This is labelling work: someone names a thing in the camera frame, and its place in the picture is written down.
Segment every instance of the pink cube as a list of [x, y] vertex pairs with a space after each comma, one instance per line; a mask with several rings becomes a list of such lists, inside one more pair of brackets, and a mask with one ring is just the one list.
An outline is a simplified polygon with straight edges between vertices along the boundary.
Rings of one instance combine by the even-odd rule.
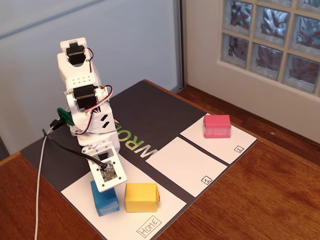
[[205, 115], [203, 135], [209, 138], [230, 138], [231, 123], [229, 115]]

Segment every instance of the blue cube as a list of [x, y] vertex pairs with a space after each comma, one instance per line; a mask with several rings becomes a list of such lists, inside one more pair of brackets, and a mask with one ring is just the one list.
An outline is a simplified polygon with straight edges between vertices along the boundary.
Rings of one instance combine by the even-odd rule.
[[119, 202], [114, 188], [99, 192], [95, 181], [92, 181], [91, 189], [99, 217], [119, 211]]

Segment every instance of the wooden surface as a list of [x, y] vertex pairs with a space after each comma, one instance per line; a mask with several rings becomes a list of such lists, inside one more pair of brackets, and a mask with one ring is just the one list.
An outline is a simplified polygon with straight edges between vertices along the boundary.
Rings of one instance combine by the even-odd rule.
[[181, 90], [178, 95], [202, 107], [208, 112], [221, 115], [230, 115], [230, 119], [233, 124], [249, 130], [260, 137], [263, 137], [307, 160], [320, 165], [319, 143], [309, 140], [221, 99], [213, 97], [192, 86], [187, 86], [185, 89]]
[[[204, 111], [222, 113], [199, 98], [197, 103]], [[235, 118], [245, 123], [248, 116], [242, 117]], [[251, 119], [246, 126], [250, 123], [257, 124]], [[159, 240], [320, 239], [320, 166], [249, 133], [258, 137], [253, 148]], [[17, 154], [0, 166], [0, 180], [0, 239], [33, 239], [37, 171]], [[101, 239], [43, 178], [39, 203], [39, 240]]]

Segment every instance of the yellow cube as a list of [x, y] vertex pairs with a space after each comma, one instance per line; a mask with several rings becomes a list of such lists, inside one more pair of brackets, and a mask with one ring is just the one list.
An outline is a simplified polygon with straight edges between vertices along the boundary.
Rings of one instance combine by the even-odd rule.
[[128, 213], [155, 213], [160, 203], [156, 183], [127, 183], [124, 198]]

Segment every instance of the glass block window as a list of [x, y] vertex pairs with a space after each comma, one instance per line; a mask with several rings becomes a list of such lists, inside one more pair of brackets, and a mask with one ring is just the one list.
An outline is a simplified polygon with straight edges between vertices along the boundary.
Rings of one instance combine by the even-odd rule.
[[247, 40], [223, 34], [222, 60], [245, 68], [249, 42]]
[[298, 9], [320, 13], [320, 0], [298, 0]]
[[223, 27], [241, 34], [249, 35], [253, 5], [234, 0], [224, 4]]
[[319, 62], [289, 54], [285, 68], [283, 83], [314, 93], [319, 78]]
[[285, 45], [290, 13], [263, 6], [256, 11], [254, 36], [278, 45]]
[[262, 76], [277, 80], [282, 56], [282, 51], [254, 43], [250, 70]]
[[296, 15], [290, 43], [293, 49], [320, 57], [320, 20]]
[[280, 6], [291, 7], [292, 0], [260, 0], [261, 2], [277, 4]]
[[222, 61], [320, 97], [320, 0], [224, 0], [220, 46]]

